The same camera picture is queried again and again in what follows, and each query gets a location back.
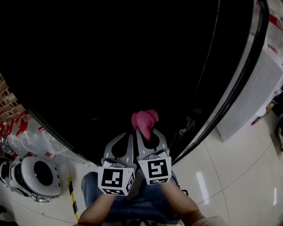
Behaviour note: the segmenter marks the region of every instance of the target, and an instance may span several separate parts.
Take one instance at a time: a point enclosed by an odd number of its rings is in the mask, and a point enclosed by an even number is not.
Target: pink cloth
[[[147,110],[133,113],[132,125],[134,131],[139,128],[143,136],[150,141],[150,129],[158,122],[158,114],[155,110]]]

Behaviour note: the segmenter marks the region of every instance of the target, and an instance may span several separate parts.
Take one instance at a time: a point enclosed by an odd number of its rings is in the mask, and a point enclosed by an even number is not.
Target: human arm
[[[79,225],[100,226],[105,221],[116,196],[102,194],[80,216]]]
[[[196,221],[204,218],[197,204],[186,196],[174,183],[163,183],[160,186],[168,203],[185,226],[191,226]]]

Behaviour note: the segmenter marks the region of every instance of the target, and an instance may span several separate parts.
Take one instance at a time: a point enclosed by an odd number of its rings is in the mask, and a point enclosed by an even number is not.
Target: blue jeans
[[[97,176],[96,172],[90,172],[82,180],[86,208],[91,206],[102,194],[97,185]],[[171,181],[178,185],[173,172]],[[116,196],[105,224],[128,219],[151,220],[163,224],[177,224],[179,222],[160,185],[147,185],[145,180],[141,183],[139,193],[130,201],[125,199],[125,196]]]

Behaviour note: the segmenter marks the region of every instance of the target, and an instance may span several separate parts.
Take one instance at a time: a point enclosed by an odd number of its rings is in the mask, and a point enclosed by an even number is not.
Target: hazard tape
[[[75,201],[75,198],[74,198],[72,178],[68,177],[67,181],[68,181],[68,187],[69,187],[69,192],[70,192],[70,196],[71,196],[71,201],[72,201],[72,206],[73,206],[76,222],[78,222],[79,221],[78,214],[77,214],[78,207],[76,206],[76,201]]]

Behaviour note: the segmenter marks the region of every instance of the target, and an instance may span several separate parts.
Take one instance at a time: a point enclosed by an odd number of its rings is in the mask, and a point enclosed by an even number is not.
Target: black wheel
[[[0,212],[1,212],[1,213],[6,213],[6,212],[7,212],[7,210],[5,209],[5,207],[0,206]]]

